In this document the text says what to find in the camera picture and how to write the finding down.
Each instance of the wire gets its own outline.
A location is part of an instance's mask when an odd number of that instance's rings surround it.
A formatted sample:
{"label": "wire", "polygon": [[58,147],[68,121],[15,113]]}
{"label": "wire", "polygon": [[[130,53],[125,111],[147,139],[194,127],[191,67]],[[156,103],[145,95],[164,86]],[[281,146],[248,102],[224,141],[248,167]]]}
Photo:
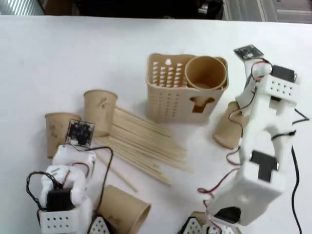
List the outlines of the wire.
{"label": "wire", "polygon": [[36,198],[36,197],[32,194],[32,192],[30,191],[30,189],[29,189],[30,178],[31,178],[33,175],[45,175],[45,176],[47,176],[47,177],[52,181],[54,189],[60,189],[60,188],[62,188],[63,186],[62,186],[61,183],[59,183],[59,182],[55,179],[55,177],[54,177],[53,175],[51,175],[51,174],[49,174],[49,173],[47,173],[47,172],[32,172],[32,173],[29,174],[29,176],[28,176],[27,179],[26,179],[26,192],[30,195],[30,197],[33,199],[33,201],[38,205],[39,210],[43,211],[44,209],[43,209],[43,207],[41,206],[41,204],[40,204],[40,202],[39,202],[39,199]]}
{"label": "wire", "polygon": [[296,158],[296,154],[294,152],[293,146],[292,146],[292,159],[293,159],[293,163],[294,163],[294,169],[295,169],[295,172],[296,172],[296,184],[295,184],[294,189],[292,191],[292,213],[293,213],[293,216],[294,216],[294,218],[296,220],[296,223],[297,223],[297,226],[298,226],[298,229],[299,229],[299,233],[302,234],[301,226],[300,226],[300,223],[299,223],[299,220],[298,220],[298,217],[297,217],[297,214],[296,214],[296,210],[295,210],[295,207],[294,207],[294,196],[295,196],[295,193],[296,193],[297,188],[299,186],[300,173],[299,173],[298,162],[297,162],[297,158]]}
{"label": "wire", "polygon": [[[294,121],[292,124],[296,124],[296,123],[300,123],[300,122],[303,122],[303,121],[309,121],[310,119],[308,117],[306,117],[304,114],[302,114],[300,111],[298,111],[297,109],[295,109],[295,111],[301,115],[303,117],[303,119],[300,119],[300,120],[296,120]],[[296,133],[296,130],[292,131],[292,132],[289,132],[289,133],[284,133],[284,134],[277,134],[275,136],[273,136],[271,138],[271,140],[274,140],[278,137],[282,137],[282,136],[293,136],[294,134]],[[298,226],[298,229],[299,229],[299,234],[302,234],[302,229],[301,229],[301,226],[300,226],[300,223],[299,223],[299,220],[298,220],[298,217],[297,217],[297,214],[296,214],[296,210],[295,210],[295,206],[294,206],[294,196],[296,194],[296,191],[297,191],[297,188],[299,186],[299,182],[300,182],[300,173],[299,173],[299,167],[298,167],[298,162],[297,162],[297,158],[296,158],[296,154],[294,152],[294,148],[292,146],[292,159],[293,159],[293,164],[294,164],[294,169],[295,169],[295,173],[296,173],[296,184],[293,188],[293,191],[292,191],[292,213],[293,213],[293,216],[296,220],[296,223],[297,223],[297,226]]]}
{"label": "wire", "polygon": [[241,128],[241,133],[240,133],[241,138],[243,138],[243,135],[244,135],[244,127],[243,127],[243,125],[242,125],[240,122],[237,122],[237,121],[231,119],[231,117],[232,117],[232,114],[234,114],[235,112],[241,111],[241,110],[243,110],[243,109],[249,107],[249,106],[252,104],[253,100],[254,100],[255,94],[256,94],[256,90],[255,90],[255,92],[253,93],[253,97],[252,97],[251,101],[250,101],[246,106],[244,106],[244,107],[242,107],[242,108],[238,108],[238,109],[235,110],[235,111],[232,111],[232,112],[229,114],[229,116],[228,116],[228,120],[229,120],[229,121],[231,121],[232,123],[236,123],[236,124],[238,124],[238,125],[240,126],[240,128]]}
{"label": "wire", "polygon": [[217,183],[217,185],[215,185],[212,189],[210,190],[206,190],[204,188],[198,188],[197,192],[201,193],[201,194],[209,194],[212,198],[214,198],[215,196],[213,195],[213,191],[215,191],[217,188],[219,188],[219,186],[222,184],[222,182],[234,171],[237,171],[239,168],[234,168],[232,170],[230,170],[228,173],[225,174],[225,176]]}
{"label": "wire", "polygon": [[304,121],[310,121],[310,119],[308,117],[306,117],[304,114],[302,114],[296,108],[294,109],[294,111],[296,111],[299,115],[301,115],[303,117],[303,119],[296,120],[296,121],[292,122],[293,125],[296,124],[296,123],[304,122]]}
{"label": "wire", "polygon": [[102,190],[101,190],[101,194],[100,194],[99,201],[98,201],[97,208],[96,208],[96,212],[95,212],[96,215],[98,214],[99,207],[102,203],[107,174],[108,174],[108,171],[111,167],[113,157],[114,157],[114,151],[109,146],[102,146],[101,149],[108,149],[111,152],[111,158],[109,159],[109,162],[107,164],[107,169],[106,169],[106,173],[105,173],[103,184],[102,184]]}
{"label": "wire", "polygon": [[[79,151],[79,152],[93,151],[93,150],[100,150],[100,149],[107,149],[106,146],[100,146],[100,147],[89,148],[89,147],[87,147],[87,146],[82,146],[82,145],[73,145],[73,144],[68,144],[68,145],[73,146],[73,147],[74,147],[77,151]],[[84,148],[86,148],[86,149],[79,149],[79,148],[77,148],[77,146],[84,147]]]}
{"label": "wire", "polygon": [[268,60],[266,60],[265,58],[260,58],[260,59],[261,59],[262,61],[255,62],[255,63],[252,65],[252,68],[251,68],[251,76],[252,76],[253,80],[256,81],[256,82],[259,81],[259,80],[255,79],[255,78],[254,78],[254,75],[253,75],[253,68],[254,68],[254,66],[255,66],[256,64],[266,63],[266,64],[271,65],[271,67],[273,67],[273,65],[272,65]]}
{"label": "wire", "polygon": [[68,177],[69,174],[70,174],[70,170],[68,170],[68,172],[67,172],[66,175],[65,175],[64,182],[63,182],[63,184],[62,184],[63,187],[64,187],[64,184],[65,184],[65,182],[66,182],[67,177]]}
{"label": "wire", "polygon": [[90,172],[90,167],[88,164],[84,163],[84,162],[74,162],[72,163],[72,166],[74,165],[83,165],[83,166],[86,166],[87,167],[87,174],[86,174],[86,178],[88,177],[89,175],[89,172]]}
{"label": "wire", "polygon": [[219,234],[222,234],[222,228],[220,228],[220,226],[217,225],[215,222],[213,222],[211,219],[210,219],[210,222],[212,222],[212,224],[215,225],[220,230]]}
{"label": "wire", "polygon": [[238,163],[238,162],[234,162],[232,160],[229,159],[229,156],[231,155],[234,155],[236,154],[240,149],[240,146],[237,148],[237,150],[233,151],[233,152],[229,152],[227,155],[226,155],[226,160],[229,164],[233,165],[233,166],[241,166],[242,164],[241,163]]}

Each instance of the tipped-over paper cup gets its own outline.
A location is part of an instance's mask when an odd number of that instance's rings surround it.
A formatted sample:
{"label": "tipped-over paper cup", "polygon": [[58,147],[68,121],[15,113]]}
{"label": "tipped-over paper cup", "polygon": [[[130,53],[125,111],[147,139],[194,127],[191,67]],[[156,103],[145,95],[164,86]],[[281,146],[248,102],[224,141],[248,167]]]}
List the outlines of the tipped-over paper cup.
{"label": "tipped-over paper cup", "polygon": [[108,220],[116,234],[136,234],[150,208],[151,204],[108,185],[105,187],[99,214]]}
{"label": "tipped-over paper cup", "polygon": [[84,93],[84,117],[95,125],[93,136],[110,134],[117,98],[116,94],[99,89]]}
{"label": "tipped-over paper cup", "polygon": [[66,134],[71,119],[81,120],[79,115],[71,113],[49,113],[45,115],[47,133],[47,156],[53,158],[59,145],[65,144]]}

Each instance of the white tabletop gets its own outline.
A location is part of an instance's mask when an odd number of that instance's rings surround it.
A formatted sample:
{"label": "white tabletop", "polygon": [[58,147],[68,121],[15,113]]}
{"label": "white tabletop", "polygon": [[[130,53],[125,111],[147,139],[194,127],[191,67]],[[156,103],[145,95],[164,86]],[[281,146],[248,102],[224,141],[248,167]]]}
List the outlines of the white tabletop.
{"label": "white tabletop", "polygon": [[[228,102],[244,87],[244,66],[233,49],[252,43],[272,63],[294,69],[302,79],[298,109],[311,117],[311,41],[312,25],[307,24],[1,16],[1,233],[39,233],[37,207],[25,191],[25,183],[30,172],[45,170],[50,164],[46,158],[45,113],[82,114],[83,93],[101,88],[117,93],[119,106],[144,115],[144,79],[150,53],[222,56],[229,63],[230,86],[210,123],[169,125],[187,147],[194,174],[164,165],[164,173],[173,182],[168,187],[114,159],[114,166],[138,187],[136,196],[152,204],[139,233],[177,233],[192,211],[204,210],[205,196],[196,189],[214,186],[231,168],[225,160],[228,151],[212,140],[212,133]],[[302,123],[297,130],[294,148],[301,181],[295,204],[301,226],[308,232],[312,127]],[[291,211],[295,183],[292,163],[288,177],[286,192],[263,216],[242,228],[244,234],[298,233]],[[134,194],[114,173],[109,173],[108,183]],[[31,188],[38,195],[38,179],[32,181]]]}

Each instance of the paper cup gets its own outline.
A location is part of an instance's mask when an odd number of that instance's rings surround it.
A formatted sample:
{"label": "paper cup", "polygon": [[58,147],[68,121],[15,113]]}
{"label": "paper cup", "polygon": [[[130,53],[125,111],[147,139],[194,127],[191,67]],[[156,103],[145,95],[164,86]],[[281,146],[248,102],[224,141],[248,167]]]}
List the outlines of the paper cup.
{"label": "paper cup", "polygon": [[109,135],[117,98],[116,94],[99,89],[84,93],[84,117],[85,121],[95,125],[93,136]]}
{"label": "paper cup", "polygon": [[[230,150],[238,147],[238,141],[241,137],[241,127],[229,121],[230,113],[237,109],[238,105],[235,101],[229,103],[213,134],[213,138],[217,143]],[[231,119],[241,123],[243,127],[246,127],[249,121],[249,117],[243,117],[240,112],[232,114]]]}
{"label": "paper cup", "polygon": [[66,134],[71,119],[80,121],[81,117],[64,112],[49,113],[45,115],[48,158],[53,158],[59,145],[65,144]]}
{"label": "paper cup", "polygon": [[99,214],[114,227],[116,234],[136,234],[150,209],[151,204],[108,185],[105,187]]}
{"label": "paper cup", "polygon": [[[218,58],[200,56],[191,59],[185,66],[185,78],[188,87],[201,91],[220,89],[227,82],[227,69]],[[204,106],[210,97],[195,97],[196,106]]]}

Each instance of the perforated basket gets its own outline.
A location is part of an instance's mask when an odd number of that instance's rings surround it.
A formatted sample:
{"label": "perforated basket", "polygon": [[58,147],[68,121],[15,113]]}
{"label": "perforated basket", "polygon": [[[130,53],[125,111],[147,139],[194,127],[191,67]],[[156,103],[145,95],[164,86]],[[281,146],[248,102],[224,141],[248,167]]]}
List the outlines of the perforated basket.
{"label": "perforated basket", "polygon": [[[148,118],[156,122],[204,122],[227,89],[229,81],[216,89],[199,90],[187,86],[185,66],[194,55],[151,54],[148,59]],[[224,58],[216,57],[223,63]],[[195,98],[207,97],[204,106],[196,106]]]}

